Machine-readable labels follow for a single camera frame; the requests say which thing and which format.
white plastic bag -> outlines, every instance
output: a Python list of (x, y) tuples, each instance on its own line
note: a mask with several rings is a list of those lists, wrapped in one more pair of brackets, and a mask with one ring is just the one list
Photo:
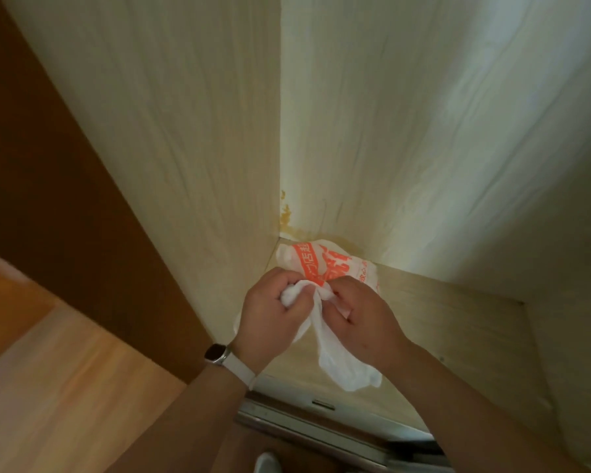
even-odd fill
[[(307, 278), (305, 281), (288, 286), (282, 292), (280, 301), (285, 307), (290, 307), (300, 291), (308, 284), (316, 287), (313, 309), (298, 330), (294, 342), (297, 342), (312, 324), (319, 347), (319, 366), (335, 383), (347, 392), (353, 392), (368, 385), (379, 387), (382, 380), (381, 373), (348, 352), (322, 318), (322, 300), (332, 302), (337, 298), (326, 281), (341, 276), (351, 276), (379, 293), (376, 266), (368, 260), (350, 256), (338, 245), (326, 240), (281, 245), (276, 252), (276, 260), (278, 266), (283, 269), (295, 270)], [(348, 317), (350, 312), (336, 305), (341, 314)], [(238, 330), (239, 322), (240, 317), (237, 317), (235, 332)]]

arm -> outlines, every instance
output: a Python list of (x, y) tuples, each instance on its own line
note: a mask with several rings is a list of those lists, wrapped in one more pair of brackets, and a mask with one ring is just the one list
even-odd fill
[[(291, 345), (310, 314), (312, 287), (305, 287), (289, 310), (279, 300), (287, 285), (303, 278), (272, 269), (247, 293), (230, 348), (255, 374)], [(210, 471), (246, 391), (227, 368), (208, 365), (108, 473)]]
[(328, 326), (347, 350), (377, 368), (416, 408), (456, 471), (589, 471), (410, 342), (370, 287), (353, 278), (329, 284), (351, 312), (345, 319), (333, 304), (323, 302)]

watch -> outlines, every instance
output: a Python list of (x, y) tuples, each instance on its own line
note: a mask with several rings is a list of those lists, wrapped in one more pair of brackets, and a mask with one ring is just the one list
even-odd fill
[(232, 353), (227, 345), (212, 344), (208, 347), (208, 350), (206, 350), (204, 360), (213, 365), (226, 367), (244, 382), (245, 385), (247, 385), (247, 388), (252, 387), (252, 382), (256, 378), (256, 375)]

white shoe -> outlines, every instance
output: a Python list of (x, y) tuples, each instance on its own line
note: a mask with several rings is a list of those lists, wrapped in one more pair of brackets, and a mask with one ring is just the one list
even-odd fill
[(265, 452), (257, 458), (254, 473), (282, 473), (282, 468), (276, 455)]

person's left hand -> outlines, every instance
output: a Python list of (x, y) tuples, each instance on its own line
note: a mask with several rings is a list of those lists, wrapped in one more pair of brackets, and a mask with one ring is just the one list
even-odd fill
[(280, 303), (282, 291), (301, 280), (304, 276), (298, 272), (274, 267), (245, 295), (241, 325), (230, 349), (255, 374), (287, 350), (313, 308), (314, 286), (302, 289), (289, 310)]

